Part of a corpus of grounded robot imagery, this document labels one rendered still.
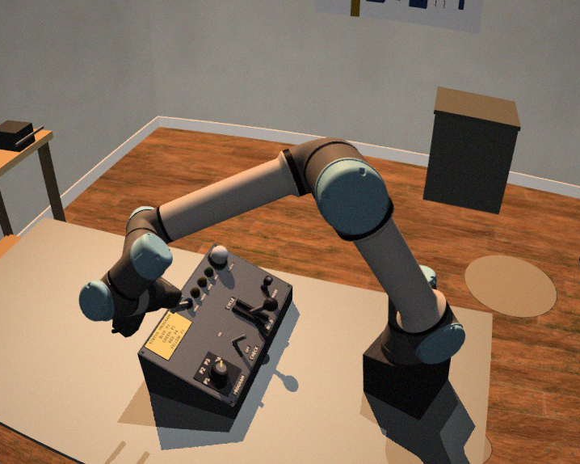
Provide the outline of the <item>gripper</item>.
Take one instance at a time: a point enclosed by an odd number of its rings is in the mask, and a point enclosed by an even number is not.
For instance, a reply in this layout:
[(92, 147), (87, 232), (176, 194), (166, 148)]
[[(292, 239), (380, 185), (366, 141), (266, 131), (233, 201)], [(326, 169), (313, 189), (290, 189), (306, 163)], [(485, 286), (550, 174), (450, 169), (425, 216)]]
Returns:
[(185, 310), (189, 302), (181, 302), (182, 298), (180, 289), (160, 277), (139, 297), (139, 305), (134, 314), (130, 315), (130, 317), (112, 320), (112, 327), (114, 329), (111, 330), (111, 333), (115, 334), (119, 332), (127, 338), (139, 330), (145, 313), (157, 311), (161, 308), (170, 309), (172, 314)]

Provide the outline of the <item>black control console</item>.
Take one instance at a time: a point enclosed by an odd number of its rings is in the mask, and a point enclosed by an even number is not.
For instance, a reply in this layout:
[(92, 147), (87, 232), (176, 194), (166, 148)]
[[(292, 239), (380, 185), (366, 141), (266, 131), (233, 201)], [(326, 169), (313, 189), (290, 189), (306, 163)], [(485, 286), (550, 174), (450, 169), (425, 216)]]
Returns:
[(292, 285), (213, 243), (181, 291), (137, 353), (148, 391), (235, 420)]

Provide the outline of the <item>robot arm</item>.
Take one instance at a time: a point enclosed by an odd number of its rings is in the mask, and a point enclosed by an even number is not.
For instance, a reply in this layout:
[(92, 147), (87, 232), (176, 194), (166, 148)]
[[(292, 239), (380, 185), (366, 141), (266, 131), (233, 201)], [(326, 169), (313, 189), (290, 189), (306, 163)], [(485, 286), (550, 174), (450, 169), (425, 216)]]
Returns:
[(134, 314), (139, 297), (172, 264), (168, 243), (283, 197), (312, 193), (322, 217), (355, 244), (389, 296), (384, 355), (402, 365), (441, 363), (460, 350), (465, 332), (437, 290), (434, 270), (418, 264), (391, 218), (394, 205), (383, 181), (350, 142), (324, 137), (156, 209), (135, 209), (122, 256), (102, 279), (83, 285), (81, 311), (95, 322)]

